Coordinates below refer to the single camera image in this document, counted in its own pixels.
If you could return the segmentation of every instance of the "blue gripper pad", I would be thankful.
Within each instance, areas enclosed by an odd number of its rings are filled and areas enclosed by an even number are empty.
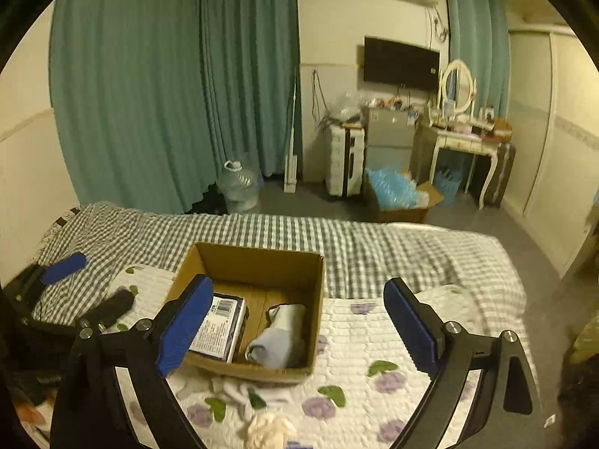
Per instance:
[[[393,325],[417,370],[427,373],[432,379],[439,370],[437,345],[424,322],[414,310],[410,299],[406,298],[399,286],[396,285],[395,279],[389,280],[384,285],[383,301],[384,308],[393,321]]]
[[[212,305],[214,291],[212,280],[205,275],[196,275],[190,285],[193,292],[185,299],[179,312],[160,338],[160,353],[156,369],[162,376],[181,366],[204,317]]]
[[[44,273],[41,274],[40,281],[44,285],[55,284],[63,278],[81,270],[87,262],[88,259],[85,258],[83,253],[74,253],[68,258],[46,267]]]

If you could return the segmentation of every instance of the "teal curtain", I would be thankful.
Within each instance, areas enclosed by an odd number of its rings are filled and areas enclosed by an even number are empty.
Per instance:
[[[300,62],[297,0],[198,2],[203,96],[220,161],[246,156],[266,176],[281,173]]]
[[[475,113],[495,106],[495,116],[507,111],[510,43],[505,0],[447,0],[450,59],[462,59],[477,81]]]
[[[56,0],[50,91],[82,203],[181,213],[216,180],[197,0]]]

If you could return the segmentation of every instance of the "purple flower pattern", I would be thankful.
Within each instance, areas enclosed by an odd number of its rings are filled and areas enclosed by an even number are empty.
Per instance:
[[[326,340],[326,338],[321,334],[320,336],[318,336],[318,354],[324,354],[325,353],[325,349],[328,346],[329,342]]]
[[[309,398],[302,403],[301,408],[308,417],[318,420],[333,418],[336,412],[333,402],[324,397]]]
[[[384,373],[374,382],[374,388],[379,393],[393,393],[404,386],[405,376],[396,372]]]
[[[379,442],[393,442],[404,430],[405,422],[394,418],[384,424],[381,424],[378,430],[377,439]]]
[[[376,307],[376,304],[374,302],[360,302],[360,303],[351,304],[349,306],[349,309],[351,310],[351,312],[353,314],[366,315],[366,314],[370,313],[375,307]]]
[[[139,403],[131,402],[129,404],[129,409],[131,410],[131,415],[133,415],[135,420],[137,420],[140,424],[144,424],[145,426],[148,425],[146,417],[144,417],[144,412],[142,412],[142,408]]]
[[[192,424],[206,428],[212,425],[213,416],[210,409],[196,403],[188,408],[188,419]]]

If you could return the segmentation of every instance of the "blue basket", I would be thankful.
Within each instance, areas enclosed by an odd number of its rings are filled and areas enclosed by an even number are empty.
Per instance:
[[[440,204],[448,206],[453,203],[453,199],[462,183],[462,171],[454,169],[451,171],[450,178],[445,177],[441,172],[435,172],[435,178],[432,185],[437,189],[445,199]]]

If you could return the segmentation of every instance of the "cardboard box with blue items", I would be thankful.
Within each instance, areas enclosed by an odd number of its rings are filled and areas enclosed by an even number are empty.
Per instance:
[[[282,383],[304,381],[312,374],[316,359],[324,271],[324,258],[318,253],[193,244],[165,302],[178,298],[195,275],[203,274],[212,279],[215,296],[244,299],[247,314],[231,362],[193,351],[188,352],[186,361],[233,378]],[[305,350],[294,366],[267,368],[246,359],[248,346],[251,348],[271,326],[275,308],[292,304],[305,306],[300,333]]]
[[[409,174],[409,172],[398,171],[397,174]],[[444,196],[428,181],[417,186],[416,191],[427,193],[428,204],[426,207],[385,209],[379,204],[368,174],[364,174],[362,195],[370,210],[370,221],[375,223],[424,223],[430,208],[441,203]]]

